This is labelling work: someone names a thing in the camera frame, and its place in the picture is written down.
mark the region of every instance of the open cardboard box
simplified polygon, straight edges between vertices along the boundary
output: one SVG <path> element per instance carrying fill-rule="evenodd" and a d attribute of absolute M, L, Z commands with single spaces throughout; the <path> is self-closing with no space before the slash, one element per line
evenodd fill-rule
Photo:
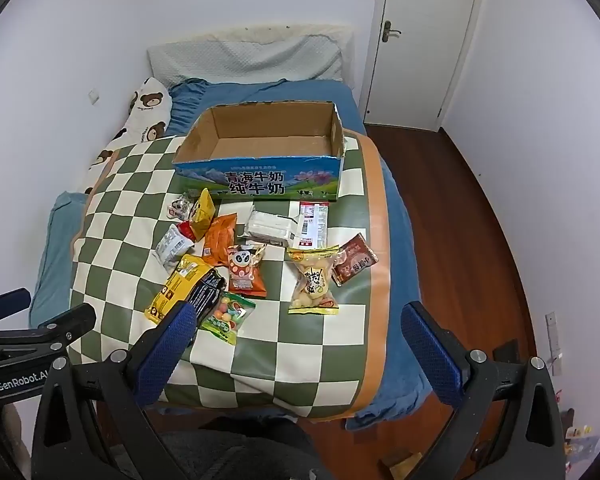
<path fill-rule="evenodd" d="M 218 105 L 202 112 L 173 159 L 185 190 L 215 198 L 336 200 L 344 134 L 330 102 Z"/>

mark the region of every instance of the yellow snack bag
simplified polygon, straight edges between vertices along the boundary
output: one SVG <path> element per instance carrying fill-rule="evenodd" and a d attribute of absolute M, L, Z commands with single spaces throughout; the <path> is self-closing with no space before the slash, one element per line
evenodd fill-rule
<path fill-rule="evenodd" d="M 286 250 L 300 271 L 288 314 L 337 314 L 338 303 L 329 290 L 331 271 L 340 248 Z"/>
<path fill-rule="evenodd" d="M 193 205 L 189 216 L 189 225 L 191 226 L 191 230 L 193 231 L 193 235 L 197 242 L 202 240 L 202 237 L 209 229 L 211 219 L 214 217 L 215 212 L 216 206 L 214 205 L 214 201 L 211 200 L 209 190 L 205 187 L 205 189 L 202 190 L 202 193 L 200 193 L 198 200 L 196 200 L 196 203 Z"/>
<path fill-rule="evenodd" d="M 199 256 L 185 254 L 144 315 L 154 323 L 160 323 L 177 301 L 187 299 L 196 283 L 211 269 L 213 267 Z"/>

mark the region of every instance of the white door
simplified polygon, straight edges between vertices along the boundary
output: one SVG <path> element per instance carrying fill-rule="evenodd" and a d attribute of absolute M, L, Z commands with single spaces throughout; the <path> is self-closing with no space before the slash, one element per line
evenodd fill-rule
<path fill-rule="evenodd" d="M 365 122 L 433 130 L 474 0 L 386 0 Z"/>

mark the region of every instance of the metal screw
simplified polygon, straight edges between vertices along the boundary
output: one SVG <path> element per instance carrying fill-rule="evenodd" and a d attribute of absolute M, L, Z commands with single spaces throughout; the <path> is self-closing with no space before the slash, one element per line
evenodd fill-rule
<path fill-rule="evenodd" d="M 538 370 L 542 370 L 544 368 L 544 361 L 542 361 L 541 358 L 539 357 L 532 357 L 531 358 L 531 365 L 533 368 L 536 368 Z"/>
<path fill-rule="evenodd" d="M 64 368 L 65 364 L 66 364 L 66 359 L 64 357 L 59 357 L 58 359 L 56 359 L 54 361 L 53 367 L 56 370 L 62 370 Z"/>
<path fill-rule="evenodd" d="M 482 350 L 471 350 L 469 356 L 477 363 L 483 363 L 487 360 L 487 354 Z"/>
<path fill-rule="evenodd" d="M 123 350 L 122 348 L 114 350 L 109 356 L 109 359 L 115 363 L 121 363 L 126 359 L 126 350 Z"/>

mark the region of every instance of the checkered tablecloth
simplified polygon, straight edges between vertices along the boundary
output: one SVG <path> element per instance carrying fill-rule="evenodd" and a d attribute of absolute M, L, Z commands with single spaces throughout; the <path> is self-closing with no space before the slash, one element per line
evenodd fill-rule
<path fill-rule="evenodd" d="M 343 244 L 361 232 L 373 246 L 363 139 L 351 135 L 339 198 L 329 210 L 328 243 Z M 128 349 L 154 326 L 144 310 L 168 274 L 150 250 L 173 223 L 166 217 L 167 206 L 179 195 L 182 181 L 171 161 L 183 140 L 170 137 L 115 152 L 90 195 L 74 243 L 71 306 L 93 305 L 97 320 L 94 330 L 70 346 L 74 363 L 100 361 L 115 349 Z M 286 201 L 225 200 L 216 205 L 219 215 L 237 213 L 237 234 L 252 207 L 288 216 L 299 209 L 298 202 Z M 203 241 L 196 244 L 196 254 L 202 247 Z M 220 270 L 226 277 L 226 269 Z M 260 270 L 267 297 L 255 300 L 256 310 L 240 328 L 237 345 L 199 331 L 161 399 L 208 408 L 276 404 L 315 418 L 346 413 L 369 370 L 370 269 L 341 288 L 332 284 L 340 303 L 337 316 L 286 313 L 298 274 L 283 248 L 267 246 Z M 387 287 L 386 304 L 378 308 L 387 308 L 388 300 Z M 374 344 L 384 352 L 384 341 Z"/>

